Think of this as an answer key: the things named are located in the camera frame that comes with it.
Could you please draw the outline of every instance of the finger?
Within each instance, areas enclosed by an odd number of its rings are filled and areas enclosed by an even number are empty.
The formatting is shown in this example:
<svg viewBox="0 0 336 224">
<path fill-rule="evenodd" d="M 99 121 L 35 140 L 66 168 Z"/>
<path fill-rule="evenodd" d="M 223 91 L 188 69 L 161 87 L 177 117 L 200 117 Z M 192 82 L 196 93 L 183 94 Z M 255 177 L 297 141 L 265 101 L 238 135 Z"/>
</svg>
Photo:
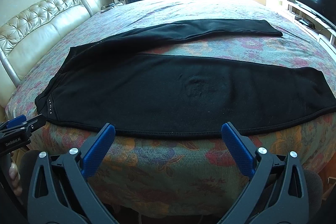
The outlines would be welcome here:
<svg viewBox="0 0 336 224">
<path fill-rule="evenodd" d="M 21 194 L 22 194 L 22 187 L 21 186 L 17 187 L 16 189 L 13 190 L 13 192 L 14 192 L 14 194 L 16 196 L 21 196 Z"/>
<path fill-rule="evenodd" d="M 9 172 L 9 176 L 10 176 L 11 180 L 15 180 L 15 178 L 18 174 L 16 163 L 12 162 L 8 172 Z"/>
<path fill-rule="evenodd" d="M 13 187 L 17 188 L 19 186 L 19 182 L 20 182 L 20 174 L 16 176 L 15 180 L 12 181 Z"/>
</svg>

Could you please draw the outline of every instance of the black garment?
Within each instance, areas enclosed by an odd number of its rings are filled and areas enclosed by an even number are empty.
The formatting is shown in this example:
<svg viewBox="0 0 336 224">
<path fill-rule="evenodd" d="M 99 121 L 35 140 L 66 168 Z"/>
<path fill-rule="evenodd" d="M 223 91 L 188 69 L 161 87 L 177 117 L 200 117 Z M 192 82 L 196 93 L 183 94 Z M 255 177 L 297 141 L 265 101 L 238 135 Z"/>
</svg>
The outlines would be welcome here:
<svg viewBox="0 0 336 224">
<path fill-rule="evenodd" d="M 216 33 L 280 35 L 266 21 L 193 20 L 136 29 L 71 48 L 35 99 L 51 123 L 146 138 L 269 133 L 336 111 L 322 72 L 210 57 L 136 54 Z"/>
</svg>

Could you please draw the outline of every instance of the cable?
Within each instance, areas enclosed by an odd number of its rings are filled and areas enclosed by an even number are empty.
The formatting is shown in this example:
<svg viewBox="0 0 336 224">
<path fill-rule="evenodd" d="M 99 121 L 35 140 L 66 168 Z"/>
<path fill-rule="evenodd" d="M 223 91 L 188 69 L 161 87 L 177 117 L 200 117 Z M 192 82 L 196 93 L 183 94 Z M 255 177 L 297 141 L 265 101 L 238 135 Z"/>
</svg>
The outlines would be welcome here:
<svg viewBox="0 0 336 224">
<path fill-rule="evenodd" d="M 323 29 L 321 29 L 321 30 L 316 30 L 315 29 L 315 27 L 312 27 L 312 28 L 310 28 L 310 29 L 312 29 L 312 30 L 314 30 L 314 31 L 317 31 L 317 32 L 321 32 L 321 31 L 323 31 L 323 30 L 326 30 L 326 29 L 331 29 L 331 30 L 334 30 L 333 28 L 323 28 Z"/>
<path fill-rule="evenodd" d="M 118 1 L 117 3 L 114 3 L 114 6 L 119 4 L 119 3 L 124 3 L 123 1 Z"/>
</svg>

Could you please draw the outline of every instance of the tv stand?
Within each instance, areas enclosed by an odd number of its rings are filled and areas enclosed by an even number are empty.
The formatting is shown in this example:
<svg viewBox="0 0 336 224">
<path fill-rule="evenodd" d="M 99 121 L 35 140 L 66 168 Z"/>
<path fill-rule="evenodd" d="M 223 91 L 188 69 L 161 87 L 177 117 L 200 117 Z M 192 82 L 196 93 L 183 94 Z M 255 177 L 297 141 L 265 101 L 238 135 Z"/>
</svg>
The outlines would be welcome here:
<svg viewBox="0 0 336 224">
<path fill-rule="evenodd" d="M 288 0 L 280 1 L 282 1 L 282 9 L 279 9 L 277 12 L 315 39 L 336 62 L 336 31 L 311 11 L 301 7 L 298 3 L 293 3 Z M 302 18 L 311 21 L 315 25 L 315 29 L 299 22 Z"/>
</svg>

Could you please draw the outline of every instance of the leather headboard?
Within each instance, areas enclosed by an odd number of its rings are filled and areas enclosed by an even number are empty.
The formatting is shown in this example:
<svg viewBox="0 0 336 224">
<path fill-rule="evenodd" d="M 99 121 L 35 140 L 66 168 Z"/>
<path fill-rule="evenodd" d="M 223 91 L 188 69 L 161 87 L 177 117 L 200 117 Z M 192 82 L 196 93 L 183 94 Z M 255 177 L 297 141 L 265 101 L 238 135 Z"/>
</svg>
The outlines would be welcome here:
<svg viewBox="0 0 336 224">
<path fill-rule="evenodd" d="M 7 105 L 23 78 L 57 42 L 99 10 L 99 0 L 42 0 L 4 24 L 0 28 L 0 106 Z"/>
</svg>

